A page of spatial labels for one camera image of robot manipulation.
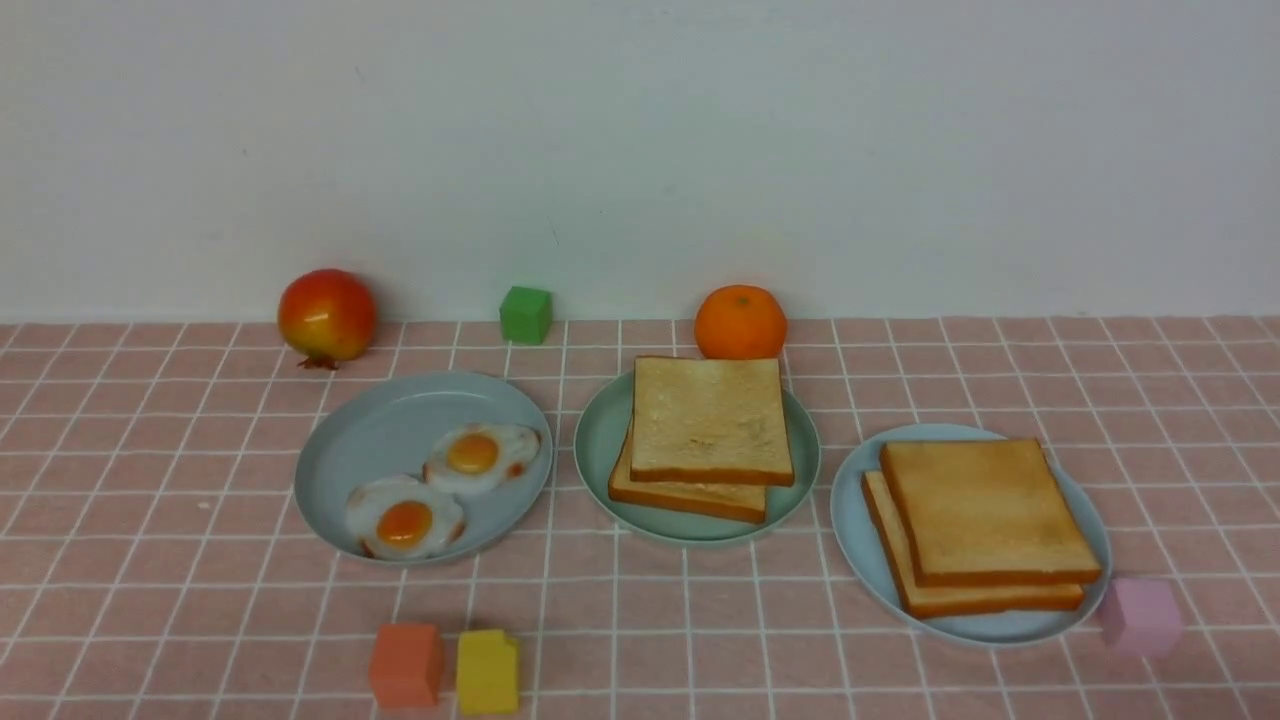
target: white wall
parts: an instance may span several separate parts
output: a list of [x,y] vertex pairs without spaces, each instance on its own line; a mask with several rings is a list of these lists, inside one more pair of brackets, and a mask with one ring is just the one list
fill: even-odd
[[0,314],[1280,310],[1276,0],[5,0]]

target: green block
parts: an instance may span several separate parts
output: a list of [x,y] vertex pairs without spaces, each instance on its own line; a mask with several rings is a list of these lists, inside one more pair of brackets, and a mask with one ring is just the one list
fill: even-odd
[[516,345],[541,345],[552,329],[552,293],[513,287],[498,310],[502,337]]

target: light blue plate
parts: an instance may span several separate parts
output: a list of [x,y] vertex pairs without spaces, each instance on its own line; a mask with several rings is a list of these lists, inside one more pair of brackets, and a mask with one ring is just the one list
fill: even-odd
[[[347,496],[388,475],[421,475],[426,455],[463,423],[518,423],[543,437],[538,456],[517,480],[479,497],[458,498],[466,530],[435,557],[371,560],[347,530]],[[307,438],[293,477],[293,498],[320,539],[344,555],[384,566],[452,562],[511,530],[538,501],[556,452],[547,415],[515,386],[479,373],[429,373],[379,383],[334,410]]]
[[852,565],[854,573],[861,578],[870,591],[891,614],[908,625],[925,633],[938,635],[961,644],[979,647],[1015,647],[1034,644],[1057,637],[1093,614],[1102,602],[1107,583],[1111,579],[1111,543],[1107,541],[1106,525],[1084,495],[1066,473],[1052,464],[1053,477],[1062,488],[1066,505],[1075,516],[1075,523],[1093,548],[1094,556],[1102,564],[1102,577],[1084,589],[1084,602],[1074,612],[1028,612],[1009,611],[991,615],[969,615],[956,618],[936,618],[916,620],[902,610],[890,574],[884,548],[879,533],[872,523],[863,497],[863,473],[879,470],[879,450],[886,442],[919,441],[974,441],[1006,439],[1004,436],[970,428],[968,425],[922,424],[904,425],[886,430],[859,446],[845,459],[836,471],[835,487],[831,492],[831,524],[836,530],[836,542],[845,559]]

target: egg yolk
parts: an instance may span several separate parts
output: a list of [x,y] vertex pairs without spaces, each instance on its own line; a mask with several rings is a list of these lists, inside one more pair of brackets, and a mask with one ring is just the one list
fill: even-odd
[[460,437],[449,446],[449,468],[475,475],[484,473],[498,461],[498,442],[481,433]]
[[431,529],[431,509],[422,502],[406,500],[392,505],[378,520],[378,539],[406,550],[417,544]]

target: pomegranate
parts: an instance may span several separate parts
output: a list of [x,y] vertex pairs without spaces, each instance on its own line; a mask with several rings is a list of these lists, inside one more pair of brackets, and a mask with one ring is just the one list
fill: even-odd
[[289,283],[275,315],[280,336],[305,357],[300,368],[337,370],[360,357],[378,329],[378,305],[356,275],[334,268]]

